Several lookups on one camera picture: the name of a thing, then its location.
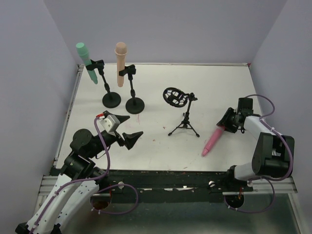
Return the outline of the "black round-base clip stand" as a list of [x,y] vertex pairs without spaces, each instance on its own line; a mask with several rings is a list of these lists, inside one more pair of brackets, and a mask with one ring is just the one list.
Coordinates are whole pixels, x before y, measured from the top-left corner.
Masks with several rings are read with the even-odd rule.
[[121,103],[121,97],[118,93],[116,92],[111,92],[110,86],[106,81],[105,75],[104,75],[104,61],[103,60],[98,60],[98,61],[93,61],[91,60],[91,64],[86,66],[87,71],[94,71],[95,69],[98,70],[99,75],[102,77],[103,82],[104,82],[104,88],[106,90],[106,94],[102,98],[102,104],[106,108],[116,108],[120,105]]

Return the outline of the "pink toy microphone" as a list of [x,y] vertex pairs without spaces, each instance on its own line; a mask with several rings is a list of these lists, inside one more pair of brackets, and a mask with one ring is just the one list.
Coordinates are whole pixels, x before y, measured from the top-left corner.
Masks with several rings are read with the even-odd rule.
[[215,129],[209,140],[207,141],[206,145],[203,148],[202,156],[206,156],[215,146],[215,144],[218,142],[220,137],[222,136],[223,132],[225,130],[224,126],[219,126]]

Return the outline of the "black tripod ring stand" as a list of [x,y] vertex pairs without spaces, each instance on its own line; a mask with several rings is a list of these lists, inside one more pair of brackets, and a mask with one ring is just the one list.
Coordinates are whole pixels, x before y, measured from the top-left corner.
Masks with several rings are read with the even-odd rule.
[[168,133],[168,136],[171,136],[174,131],[177,129],[188,129],[193,130],[195,135],[197,137],[200,137],[200,135],[196,132],[196,130],[192,127],[190,124],[190,108],[193,101],[197,101],[198,98],[195,97],[194,93],[185,93],[181,91],[180,89],[169,87],[166,88],[163,92],[163,99],[166,103],[169,105],[176,107],[176,108],[182,108],[188,104],[187,111],[183,113],[184,119],[181,121],[181,123],[175,127],[171,132]]

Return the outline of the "peach toy microphone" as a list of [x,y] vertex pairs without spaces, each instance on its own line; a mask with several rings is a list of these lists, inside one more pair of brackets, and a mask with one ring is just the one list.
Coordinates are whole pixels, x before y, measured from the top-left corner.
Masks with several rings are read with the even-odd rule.
[[125,69],[125,57],[127,55],[127,45],[124,42],[118,42],[115,47],[115,55],[117,58],[117,85],[122,87],[124,77],[119,75],[119,72]]

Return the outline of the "green toy microphone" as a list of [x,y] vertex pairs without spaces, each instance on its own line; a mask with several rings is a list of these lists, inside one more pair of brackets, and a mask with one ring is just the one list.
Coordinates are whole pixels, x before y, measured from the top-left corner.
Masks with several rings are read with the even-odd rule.
[[[79,57],[81,58],[81,60],[83,61],[83,64],[85,65],[85,67],[92,64],[91,59],[90,59],[90,55],[89,55],[89,50],[83,42],[79,42],[76,44],[76,51],[77,51]],[[91,81],[94,84],[98,84],[98,78],[97,78],[95,71],[94,70],[91,70],[91,71],[87,70],[87,72],[89,74]]]

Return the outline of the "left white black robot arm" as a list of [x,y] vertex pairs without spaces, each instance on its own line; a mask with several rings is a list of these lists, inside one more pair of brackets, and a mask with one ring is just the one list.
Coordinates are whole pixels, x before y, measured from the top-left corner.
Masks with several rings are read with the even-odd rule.
[[71,153],[64,160],[55,185],[43,205],[27,222],[19,224],[17,234],[60,234],[73,215],[106,183],[110,171],[108,148],[117,143],[132,149],[143,132],[119,134],[117,128],[129,116],[108,111],[97,115],[94,126],[97,135],[88,129],[77,130],[70,143]]

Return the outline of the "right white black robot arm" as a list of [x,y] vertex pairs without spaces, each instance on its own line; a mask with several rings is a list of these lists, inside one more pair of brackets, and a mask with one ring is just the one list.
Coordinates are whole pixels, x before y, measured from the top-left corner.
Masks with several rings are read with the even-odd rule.
[[294,138],[279,133],[264,116],[255,114],[250,96],[239,98],[236,109],[228,108],[217,127],[233,134],[247,131],[257,140],[251,162],[232,167],[236,180],[282,181],[291,175]]

